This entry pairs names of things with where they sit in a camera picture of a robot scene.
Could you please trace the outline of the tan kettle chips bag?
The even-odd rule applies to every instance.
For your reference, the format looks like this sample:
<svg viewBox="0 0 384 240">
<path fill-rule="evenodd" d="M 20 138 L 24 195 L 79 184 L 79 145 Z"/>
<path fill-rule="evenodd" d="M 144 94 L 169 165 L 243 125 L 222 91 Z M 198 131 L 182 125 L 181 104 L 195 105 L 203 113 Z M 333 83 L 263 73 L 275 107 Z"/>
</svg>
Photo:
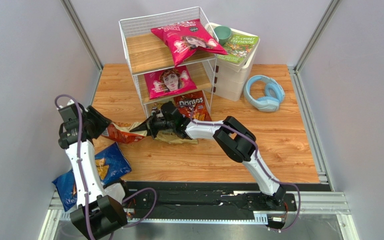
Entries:
<svg viewBox="0 0 384 240">
<path fill-rule="evenodd" d="M 176 103 L 173 98 L 153 102 L 150 107 L 148 108 L 150 110 L 151 115 L 151 109 L 152 107 L 158 107 L 161 111 L 161 107 L 165 103 L 173 103 L 176 106 Z M 163 118 L 163 113 L 159 115 L 158 118 Z M 155 140 L 161 141 L 168 144 L 192 144 L 197 145 L 199 143 L 196 139 L 182 139 L 178 137 L 172 130 L 161 130 L 158 132 L 157 136 L 155 137 Z"/>
</svg>

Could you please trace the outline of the cream orange chips bag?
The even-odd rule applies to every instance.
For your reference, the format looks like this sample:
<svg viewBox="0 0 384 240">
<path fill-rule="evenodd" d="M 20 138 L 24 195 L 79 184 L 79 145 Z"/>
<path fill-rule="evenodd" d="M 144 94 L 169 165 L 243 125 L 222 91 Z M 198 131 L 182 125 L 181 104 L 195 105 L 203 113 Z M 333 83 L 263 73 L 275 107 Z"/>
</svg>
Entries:
<svg viewBox="0 0 384 240">
<path fill-rule="evenodd" d="M 147 131 L 141 130 L 137 132 L 132 132 L 132 129 L 138 127 L 140 124 L 140 122 L 111 122 L 108 127 L 103 131 L 101 136 L 122 144 L 139 142 L 147 136 Z"/>
</svg>

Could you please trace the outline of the red Doritos bag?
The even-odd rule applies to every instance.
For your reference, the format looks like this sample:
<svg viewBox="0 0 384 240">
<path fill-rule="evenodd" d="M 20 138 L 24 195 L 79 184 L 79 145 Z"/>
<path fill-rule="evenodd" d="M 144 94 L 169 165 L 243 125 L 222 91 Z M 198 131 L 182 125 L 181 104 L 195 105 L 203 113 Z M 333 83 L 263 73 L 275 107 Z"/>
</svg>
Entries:
<svg viewBox="0 0 384 240">
<path fill-rule="evenodd" d="M 212 121 L 206 97 L 201 90 L 175 96 L 173 101 L 179 112 L 185 117 L 190 118 L 192 115 L 195 120 Z"/>
</svg>

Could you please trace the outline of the pink Real chips bag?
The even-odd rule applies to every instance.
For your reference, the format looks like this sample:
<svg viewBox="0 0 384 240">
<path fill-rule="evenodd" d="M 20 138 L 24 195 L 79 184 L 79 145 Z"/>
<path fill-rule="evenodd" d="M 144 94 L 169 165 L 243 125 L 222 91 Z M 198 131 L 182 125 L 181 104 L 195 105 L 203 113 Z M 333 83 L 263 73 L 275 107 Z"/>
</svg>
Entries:
<svg viewBox="0 0 384 240">
<path fill-rule="evenodd" d="M 186 66 L 178 66 L 144 74 L 151 100 L 197 90 Z"/>
<path fill-rule="evenodd" d="M 150 31 L 169 48 L 176 67 L 198 50 L 217 55 L 228 54 L 198 18 L 155 27 Z"/>
</svg>

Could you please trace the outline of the blue Doritos bag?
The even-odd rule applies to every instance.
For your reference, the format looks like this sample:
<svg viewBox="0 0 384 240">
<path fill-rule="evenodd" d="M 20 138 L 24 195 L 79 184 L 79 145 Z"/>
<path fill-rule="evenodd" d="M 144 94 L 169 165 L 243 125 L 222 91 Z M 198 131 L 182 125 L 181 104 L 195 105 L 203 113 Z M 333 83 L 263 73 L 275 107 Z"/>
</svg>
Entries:
<svg viewBox="0 0 384 240">
<path fill-rule="evenodd" d="M 95 156 L 97 173 L 101 183 L 106 187 L 114 184 L 124 175 L 132 171 L 117 142 L 106 147 Z M 58 176 L 52 181 L 65 212 L 77 204 L 75 176 L 72 170 Z"/>
</svg>

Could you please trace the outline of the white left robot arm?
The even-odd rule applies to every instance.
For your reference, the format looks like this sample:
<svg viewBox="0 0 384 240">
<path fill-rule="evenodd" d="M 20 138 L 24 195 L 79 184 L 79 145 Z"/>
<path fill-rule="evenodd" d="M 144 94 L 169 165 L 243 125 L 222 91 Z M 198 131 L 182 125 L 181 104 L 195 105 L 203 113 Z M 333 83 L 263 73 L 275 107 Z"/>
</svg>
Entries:
<svg viewBox="0 0 384 240">
<path fill-rule="evenodd" d="M 116 182 L 104 186 L 95 161 L 93 140 L 111 120 L 92 106 L 70 103 L 57 110 L 63 120 L 58 144 L 70 161 L 77 192 L 77 209 L 70 220 L 87 239 L 99 240 L 128 223 L 122 206 L 126 195 L 123 185 Z"/>
</svg>

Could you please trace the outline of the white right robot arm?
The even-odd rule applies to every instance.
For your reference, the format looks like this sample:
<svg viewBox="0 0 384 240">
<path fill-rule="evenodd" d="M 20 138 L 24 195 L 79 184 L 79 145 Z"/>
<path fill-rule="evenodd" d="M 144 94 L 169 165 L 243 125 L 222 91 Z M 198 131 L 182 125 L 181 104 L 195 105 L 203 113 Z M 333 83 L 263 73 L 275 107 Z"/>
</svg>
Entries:
<svg viewBox="0 0 384 240">
<path fill-rule="evenodd" d="M 255 135 L 233 116 L 220 121 L 197 120 L 193 117 L 194 107 L 166 102 L 159 113 L 130 131 L 145 132 L 146 136 L 156 138 L 160 131 L 170 130 L 181 139 L 214 140 L 231 160 L 243 164 L 250 172 L 270 209 L 282 206 L 286 190 L 264 163 Z"/>
</svg>

